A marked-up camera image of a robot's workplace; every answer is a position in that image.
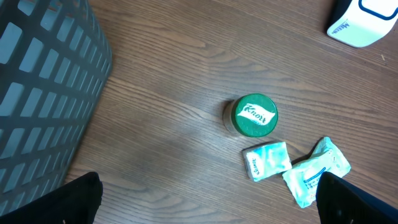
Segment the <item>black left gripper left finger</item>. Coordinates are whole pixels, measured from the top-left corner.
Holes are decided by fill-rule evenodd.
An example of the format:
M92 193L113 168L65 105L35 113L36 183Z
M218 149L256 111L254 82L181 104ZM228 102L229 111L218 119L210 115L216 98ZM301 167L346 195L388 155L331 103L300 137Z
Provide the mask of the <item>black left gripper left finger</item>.
M1 217L1 224L93 223L103 195L96 172L85 175Z

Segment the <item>small teal tissue pack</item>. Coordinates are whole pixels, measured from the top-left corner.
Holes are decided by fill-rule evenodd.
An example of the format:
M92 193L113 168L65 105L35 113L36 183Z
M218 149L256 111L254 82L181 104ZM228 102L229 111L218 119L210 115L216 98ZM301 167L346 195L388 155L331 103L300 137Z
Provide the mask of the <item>small teal tissue pack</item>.
M269 142L242 150L248 177L254 181L266 179L292 168L285 142Z

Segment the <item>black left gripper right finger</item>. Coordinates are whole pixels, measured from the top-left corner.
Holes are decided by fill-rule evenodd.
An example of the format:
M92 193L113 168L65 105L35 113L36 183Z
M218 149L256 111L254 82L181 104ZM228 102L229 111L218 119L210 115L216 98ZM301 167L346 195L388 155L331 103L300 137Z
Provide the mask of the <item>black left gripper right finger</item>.
M316 192L321 224L397 224L397 209L331 172Z

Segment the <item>green lid white jar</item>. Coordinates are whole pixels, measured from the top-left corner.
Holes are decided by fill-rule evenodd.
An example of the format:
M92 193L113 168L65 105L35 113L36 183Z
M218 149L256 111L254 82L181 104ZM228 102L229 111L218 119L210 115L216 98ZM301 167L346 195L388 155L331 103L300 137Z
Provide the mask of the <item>green lid white jar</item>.
M234 100L223 111L226 129L238 136L261 138L277 126L279 113L271 98L261 93L251 93Z

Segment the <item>teal snack packet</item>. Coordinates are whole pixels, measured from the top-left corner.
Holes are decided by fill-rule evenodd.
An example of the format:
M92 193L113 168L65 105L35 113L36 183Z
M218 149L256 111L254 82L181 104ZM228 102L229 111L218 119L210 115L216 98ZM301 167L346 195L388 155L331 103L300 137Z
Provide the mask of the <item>teal snack packet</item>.
M306 208L316 200L317 185L324 172L342 178L350 170L343 153L329 137L324 137L307 160L295 164L282 176L299 207Z

